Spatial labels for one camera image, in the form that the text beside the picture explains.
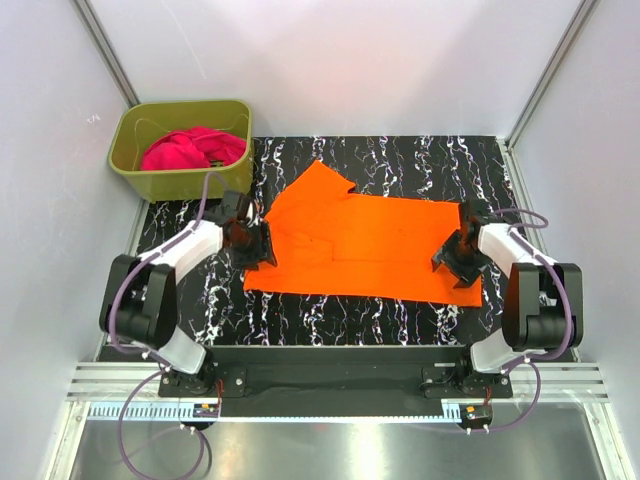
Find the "black marble tabletop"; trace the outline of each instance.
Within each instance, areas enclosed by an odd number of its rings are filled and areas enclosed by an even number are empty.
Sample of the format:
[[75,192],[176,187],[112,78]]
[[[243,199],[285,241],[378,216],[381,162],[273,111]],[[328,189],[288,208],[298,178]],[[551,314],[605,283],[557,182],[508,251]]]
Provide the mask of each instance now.
[[[314,159],[355,182],[360,193],[454,202],[475,196],[494,209],[515,206],[493,137],[276,137],[254,142],[252,192],[266,211]],[[151,205],[138,252],[181,230],[195,216],[197,204]],[[484,278],[482,308],[245,292],[243,272],[231,269],[222,252],[179,285],[179,323],[205,345],[466,344],[499,327],[506,281],[494,265]]]

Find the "wall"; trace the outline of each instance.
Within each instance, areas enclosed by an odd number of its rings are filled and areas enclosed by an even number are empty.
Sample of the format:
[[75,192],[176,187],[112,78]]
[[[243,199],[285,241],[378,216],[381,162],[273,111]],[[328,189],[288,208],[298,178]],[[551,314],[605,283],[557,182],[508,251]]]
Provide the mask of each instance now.
[[143,102],[257,135],[506,135],[579,0],[92,0]]
[[106,163],[126,107],[71,2],[2,2],[0,72],[0,478],[31,480],[138,199]]
[[544,238],[584,275],[583,356],[599,362],[640,471],[640,3],[600,2],[516,145]]

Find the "orange fabric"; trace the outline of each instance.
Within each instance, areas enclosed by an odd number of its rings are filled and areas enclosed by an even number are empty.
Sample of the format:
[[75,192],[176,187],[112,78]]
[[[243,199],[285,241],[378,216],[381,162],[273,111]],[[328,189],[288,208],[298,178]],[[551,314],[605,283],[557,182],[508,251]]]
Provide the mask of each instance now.
[[479,307],[481,282],[454,289],[431,257],[460,227],[458,204],[349,193],[316,161],[274,201],[266,220],[278,266],[248,271],[245,290],[364,295]]

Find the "green bin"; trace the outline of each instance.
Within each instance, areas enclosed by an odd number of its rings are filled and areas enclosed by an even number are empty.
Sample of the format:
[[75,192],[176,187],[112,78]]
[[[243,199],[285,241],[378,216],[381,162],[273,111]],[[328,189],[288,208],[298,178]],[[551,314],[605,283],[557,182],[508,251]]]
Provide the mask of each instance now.
[[[160,137],[174,130],[209,127],[247,141],[244,155],[228,167],[192,170],[141,171],[144,152]],[[127,111],[118,125],[109,164],[131,184],[142,198],[152,203],[202,197],[207,172],[219,173],[229,187],[248,193],[253,178],[251,110],[238,100],[207,100],[143,103]],[[212,176],[208,198],[221,198],[224,189]]]

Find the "reflective metal surface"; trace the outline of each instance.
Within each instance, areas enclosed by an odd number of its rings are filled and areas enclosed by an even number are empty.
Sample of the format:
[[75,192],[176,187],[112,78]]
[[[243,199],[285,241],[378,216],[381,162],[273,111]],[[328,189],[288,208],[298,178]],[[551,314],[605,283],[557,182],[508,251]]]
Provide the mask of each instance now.
[[[496,405],[496,424],[519,415]],[[127,450],[172,425],[125,424]],[[522,426],[468,437],[442,425],[230,424],[205,431],[213,465],[206,479],[580,479],[604,478],[578,406],[539,405]],[[198,454],[186,432],[163,436],[133,456],[145,474],[175,478]],[[120,462],[115,422],[87,423],[73,479],[134,478]]]

